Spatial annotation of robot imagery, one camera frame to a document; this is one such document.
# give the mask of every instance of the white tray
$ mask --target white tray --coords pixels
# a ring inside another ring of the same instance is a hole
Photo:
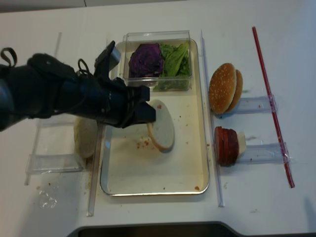
[[[191,58],[193,76],[188,91],[151,92],[151,99],[164,102],[174,119],[175,144],[171,152],[161,153],[153,146],[145,124],[125,129],[104,128],[100,185],[105,193],[111,196],[201,194],[208,188],[198,48],[193,40]]]

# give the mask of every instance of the red straw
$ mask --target red straw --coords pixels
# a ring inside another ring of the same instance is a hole
[[[290,165],[288,163],[288,157],[287,157],[287,150],[285,148],[284,142],[283,142],[283,138],[282,138],[282,133],[281,133],[281,129],[280,129],[280,125],[278,123],[277,120],[277,110],[273,101],[273,97],[272,97],[272,93],[271,93],[271,89],[270,89],[270,85],[269,85],[269,81],[268,81],[268,76],[267,76],[267,72],[266,72],[266,68],[265,68],[265,64],[263,62],[263,57],[261,54],[261,49],[260,49],[260,45],[259,45],[259,39],[258,39],[258,35],[257,35],[257,31],[255,27],[252,27],[252,32],[253,32],[253,36],[255,38],[255,42],[256,42],[256,47],[257,47],[257,52],[258,52],[258,56],[259,56],[259,61],[260,61],[260,65],[261,65],[261,70],[262,70],[262,74],[263,74],[263,79],[265,81],[265,85],[266,85],[266,90],[267,90],[267,94],[270,100],[270,106],[272,109],[272,116],[273,116],[273,120],[275,122],[275,127],[276,127],[276,134],[277,134],[277,138],[278,138],[278,142],[280,143],[281,146],[281,152],[283,155],[283,161],[284,161],[284,168],[285,168],[285,173],[286,173],[286,177],[288,180],[288,183],[290,185],[291,188],[295,187],[293,178],[292,178],[292,174],[291,174],[291,169],[290,169]]]

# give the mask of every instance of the white table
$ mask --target white table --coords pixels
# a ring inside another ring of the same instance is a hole
[[[222,177],[226,207],[219,208],[211,166],[210,186],[196,197],[114,198],[98,188],[88,218],[86,174],[32,176],[24,186],[35,136],[35,121],[26,120],[0,134],[1,236],[56,237],[88,226],[184,222],[223,222],[244,235],[316,232],[315,11],[312,0],[192,0],[1,14],[0,47],[14,47],[20,65],[35,52],[53,55],[59,32],[57,58],[76,67],[82,57],[93,68],[107,40],[119,42],[128,32],[189,29],[197,42],[203,31],[210,74],[228,56],[242,72],[251,67],[261,74],[257,58],[238,61],[242,48],[235,55],[229,51],[242,43],[255,47],[256,26],[296,185],[288,187],[282,165],[238,165]],[[40,190],[57,200],[54,208],[40,208]]]

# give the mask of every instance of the cheese slice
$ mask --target cheese slice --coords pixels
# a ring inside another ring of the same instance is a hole
[[[239,145],[239,153],[238,158],[241,157],[242,154],[246,151],[246,137],[243,132],[239,132],[237,134],[238,145]]]

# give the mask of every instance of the red cabbage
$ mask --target red cabbage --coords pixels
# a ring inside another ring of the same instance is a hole
[[[143,43],[130,57],[129,78],[159,77],[163,59],[158,43]]]

